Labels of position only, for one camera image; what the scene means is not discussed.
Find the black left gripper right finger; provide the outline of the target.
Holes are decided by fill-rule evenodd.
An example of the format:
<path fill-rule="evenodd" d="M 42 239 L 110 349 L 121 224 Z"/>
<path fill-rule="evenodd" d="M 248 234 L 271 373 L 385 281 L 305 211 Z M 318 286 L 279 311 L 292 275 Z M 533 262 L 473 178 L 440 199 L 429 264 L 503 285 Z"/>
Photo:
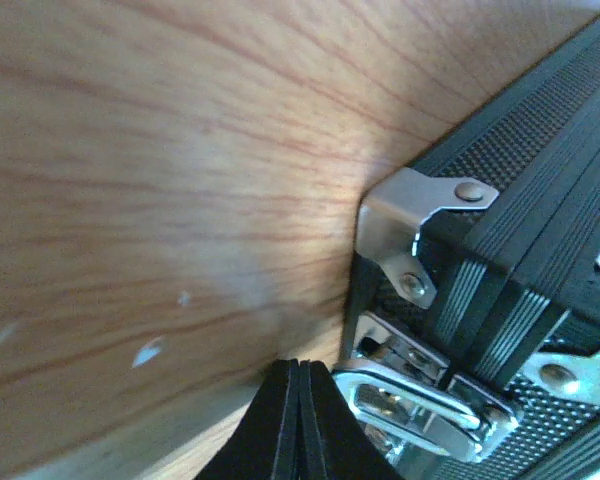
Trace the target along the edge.
<path fill-rule="evenodd" d="M 319 361 L 299 366 L 301 479 L 398 479 L 400 475 L 369 441 Z"/>

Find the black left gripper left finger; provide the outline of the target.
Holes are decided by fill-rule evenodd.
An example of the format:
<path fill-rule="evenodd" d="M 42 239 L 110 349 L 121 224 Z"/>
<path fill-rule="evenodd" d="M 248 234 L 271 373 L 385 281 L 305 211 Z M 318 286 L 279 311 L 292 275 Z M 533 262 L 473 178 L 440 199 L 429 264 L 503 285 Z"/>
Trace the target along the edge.
<path fill-rule="evenodd" d="M 295 479 L 299 362 L 275 361 L 236 430 L 199 479 Z"/>

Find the black poker set case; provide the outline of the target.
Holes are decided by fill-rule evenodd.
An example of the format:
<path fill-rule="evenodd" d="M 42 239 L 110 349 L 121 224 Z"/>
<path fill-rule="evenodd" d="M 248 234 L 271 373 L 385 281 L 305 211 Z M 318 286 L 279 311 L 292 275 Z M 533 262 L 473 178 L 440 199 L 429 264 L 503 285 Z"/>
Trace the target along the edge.
<path fill-rule="evenodd" d="M 334 377 L 403 479 L 600 474 L 600 17 L 365 195 Z"/>

